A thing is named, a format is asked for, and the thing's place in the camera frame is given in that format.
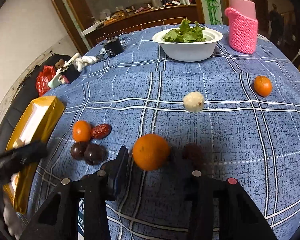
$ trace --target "door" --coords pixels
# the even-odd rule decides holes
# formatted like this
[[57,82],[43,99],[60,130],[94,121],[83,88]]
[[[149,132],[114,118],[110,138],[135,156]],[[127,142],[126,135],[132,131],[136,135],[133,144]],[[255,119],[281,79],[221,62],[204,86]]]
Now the door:
[[256,18],[258,20],[258,28],[263,32],[269,32],[268,21],[268,0],[253,0],[256,4]]

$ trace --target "pink knitted bottle sleeve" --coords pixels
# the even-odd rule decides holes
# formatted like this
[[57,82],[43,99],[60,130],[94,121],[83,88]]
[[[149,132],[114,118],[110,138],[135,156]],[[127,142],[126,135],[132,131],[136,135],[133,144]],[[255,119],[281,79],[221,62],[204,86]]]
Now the pink knitted bottle sleeve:
[[229,18],[229,44],[232,49],[252,54],[256,50],[258,20],[253,20],[228,7],[225,15]]

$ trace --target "lettuce leaf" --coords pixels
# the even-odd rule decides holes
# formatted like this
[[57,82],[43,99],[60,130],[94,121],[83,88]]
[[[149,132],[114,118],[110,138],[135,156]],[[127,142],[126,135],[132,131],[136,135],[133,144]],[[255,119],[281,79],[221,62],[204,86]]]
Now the lettuce leaf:
[[206,39],[202,35],[205,27],[200,27],[198,22],[195,21],[195,27],[191,28],[189,23],[191,21],[183,19],[178,29],[172,29],[164,35],[165,42],[200,42]]

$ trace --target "bowl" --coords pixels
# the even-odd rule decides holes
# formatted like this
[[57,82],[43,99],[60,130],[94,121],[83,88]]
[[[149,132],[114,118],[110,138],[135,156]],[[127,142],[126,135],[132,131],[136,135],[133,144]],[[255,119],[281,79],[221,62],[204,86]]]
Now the bowl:
[[210,57],[216,47],[217,41],[223,37],[222,33],[206,28],[202,31],[206,41],[201,42],[165,42],[163,36],[171,31],[171,28],[153,35],[152,40],[160,44],[164,52],[175,60],[193,62]]

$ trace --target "small orange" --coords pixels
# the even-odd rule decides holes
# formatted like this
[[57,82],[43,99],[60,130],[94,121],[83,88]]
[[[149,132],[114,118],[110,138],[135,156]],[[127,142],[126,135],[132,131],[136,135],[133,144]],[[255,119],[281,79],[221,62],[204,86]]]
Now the small orange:
[[272,91],[270,79],[265,76],[257,76],[254,80],[254,89],[262,97],[267,97]]
[[160,168],[170,154],[168,142],[153,133],[141,136],[134,144],[132,156],[134,162],[145,171]]
[[72,137],[76,142],[88,142],[91,139],[91,125],[84,120],[73,126]]

